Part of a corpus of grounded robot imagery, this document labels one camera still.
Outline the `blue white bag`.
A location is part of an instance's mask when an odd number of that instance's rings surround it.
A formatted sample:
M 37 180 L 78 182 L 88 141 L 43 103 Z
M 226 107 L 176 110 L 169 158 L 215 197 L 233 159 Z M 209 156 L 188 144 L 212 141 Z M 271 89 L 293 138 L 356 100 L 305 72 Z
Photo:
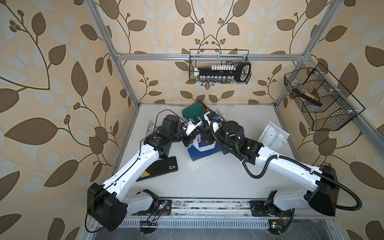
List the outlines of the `blue white bag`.
M 224 135 L 223 135 L 223 129 L 222 129 L 222 124 L 225 121 L 224 115 L 222 111 L 220 110 L 219 107 L 217 107 L 215 111 L 216 115 L 218 116 L 218 121 L 219 121 L 219 129 L 216 131 L 215 135 L 219 139 L 219 145 L 222 148 L 222 152 L 224 155 L 228 154 L 228 150 L 224 147 Z
M 197 161 L 213 154 L 223 152 L 223 149 L 216 142 L 209 144 L 201 134 L 196 136 L 193 142 L 187 147 L 187 150 L 192 161 Z

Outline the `green white bag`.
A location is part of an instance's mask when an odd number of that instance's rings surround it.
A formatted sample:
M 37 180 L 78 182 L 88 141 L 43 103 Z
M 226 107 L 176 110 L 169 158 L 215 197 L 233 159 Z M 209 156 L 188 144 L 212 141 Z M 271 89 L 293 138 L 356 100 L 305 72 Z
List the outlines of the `green white bag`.
M 264 146 L 270 148 L 271 150 L 278 152 L 287 142 L 289 136 L 289 133 L 274 123 L 269 122 L 265 127 L 262 135 L 260 136 L 258 142 L 262 143 Z

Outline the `white receipt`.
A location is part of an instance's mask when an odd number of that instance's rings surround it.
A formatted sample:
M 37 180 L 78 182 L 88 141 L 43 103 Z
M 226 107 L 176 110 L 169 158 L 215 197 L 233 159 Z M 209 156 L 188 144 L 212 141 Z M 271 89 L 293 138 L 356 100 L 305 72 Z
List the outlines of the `white receipt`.
M 204 164 L 208 163 L 211 160 L 210 157 L 201 158 L 199 160 L 187 160 L 187 165 L 191 171 L 197 170 L 202 167 Z

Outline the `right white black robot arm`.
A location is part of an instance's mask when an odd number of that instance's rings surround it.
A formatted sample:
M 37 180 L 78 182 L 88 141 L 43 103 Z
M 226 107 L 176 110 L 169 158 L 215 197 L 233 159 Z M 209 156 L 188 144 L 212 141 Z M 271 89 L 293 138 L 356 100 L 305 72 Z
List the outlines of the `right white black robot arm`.
M 253 179 L 261 179 L 268 170 L 279 173 L 300 184 L 292 191 L 272 190 L 263 210 L 276 215 L 295 209 L 311 208 L 325 216 L 334 216 L 336 210 L 358 211 L 361 199 L 337 180 L 330 166 L 319 168 L 280 155 L 269 147 L 246 138 L 244 129 L 235 121 L 208 120 L 210 136 L 221 148 L 236 157 L 246 173 Z

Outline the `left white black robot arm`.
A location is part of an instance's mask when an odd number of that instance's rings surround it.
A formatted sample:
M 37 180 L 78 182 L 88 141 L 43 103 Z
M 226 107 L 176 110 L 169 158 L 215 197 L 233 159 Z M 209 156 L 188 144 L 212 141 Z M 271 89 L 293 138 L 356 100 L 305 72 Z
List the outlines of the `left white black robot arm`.
M 127 214 L 152 210 L 158 197 L 145 190 L 127 200 L 126 195 L 134 183 L 155 161 L 167 157 L 172 143 L 183 142 L 188 146 L 199 134 L 203 121 L 194 116 L 185 123 L 175 115 L 164 118 L 161 126 L 140 141 L 140 149 L 119 171 L 104 181 L 92 184 L 87 191 L 87 216 L 94 218 L 111 232 L 124 220 Z

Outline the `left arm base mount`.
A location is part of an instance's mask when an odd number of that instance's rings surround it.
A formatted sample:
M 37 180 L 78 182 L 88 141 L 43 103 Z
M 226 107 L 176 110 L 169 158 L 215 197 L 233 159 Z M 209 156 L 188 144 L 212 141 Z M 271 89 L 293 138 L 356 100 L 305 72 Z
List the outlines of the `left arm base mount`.
M 132 208 L 128 211 L 128 215 L 150 215 L 156 211 L 165 212 L 166 216 L 172 211 L 171 199 L 161 199 L 158 195 L 150 190 L 143 190 L 133 197 L 129 197 Z

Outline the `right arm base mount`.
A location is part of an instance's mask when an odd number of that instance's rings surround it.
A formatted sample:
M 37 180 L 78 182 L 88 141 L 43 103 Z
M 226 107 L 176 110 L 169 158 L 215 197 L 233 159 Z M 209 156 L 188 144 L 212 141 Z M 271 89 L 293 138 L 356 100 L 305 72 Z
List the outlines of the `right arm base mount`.
M 278 191 L 271 191 L 266 200 L 249 201 L 253 217 L 291 217 L 292 210 L 282 211 L 274 205 L 274 196 Z

